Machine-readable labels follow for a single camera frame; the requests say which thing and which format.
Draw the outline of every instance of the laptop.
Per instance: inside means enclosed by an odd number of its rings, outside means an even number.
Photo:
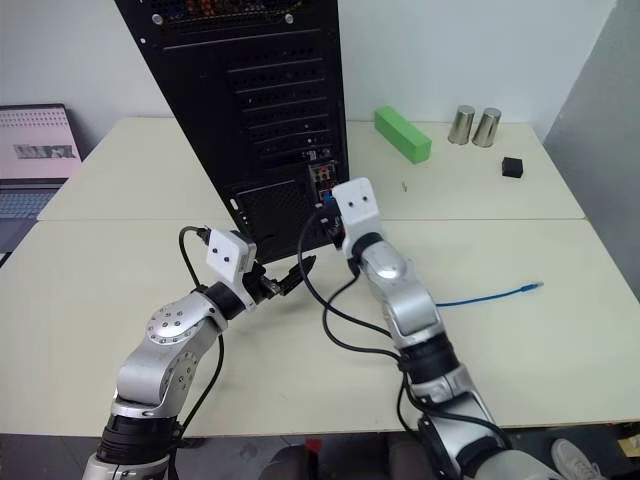
[[[80,162],[64,105],[0,106],[0,253],[16,248]]]

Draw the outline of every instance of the metal cup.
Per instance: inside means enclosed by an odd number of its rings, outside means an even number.
[[[482,113],[482,118],[478,124],[476,134],[473,136],[473,143],[479,147],[490,147],[498,130],[498,123],[502,112],[497,108],[487,108]]]
[[[449,130],[449,141],[456,145],[464,145],[469,142],[471,124],[476,111],[469,105],[460,105],[456,111],[456,117]]]

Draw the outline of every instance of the small black block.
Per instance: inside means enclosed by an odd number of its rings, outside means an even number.
[[[502,160],[503,177],[522,177],[522,160],[519,158],[504,157]]]

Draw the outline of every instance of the computer tower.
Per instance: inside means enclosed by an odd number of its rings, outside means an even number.
[[[348,180],[337,0],[115,1],[258,259],[294,254]],[[327,242],[314,228],[305,248]]]

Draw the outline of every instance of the green rectangular block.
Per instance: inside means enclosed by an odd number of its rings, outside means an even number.
[[[431,139],[407,122],[391,107],[375,111],[376,130],[413,164],[424,162],[431,154]]]

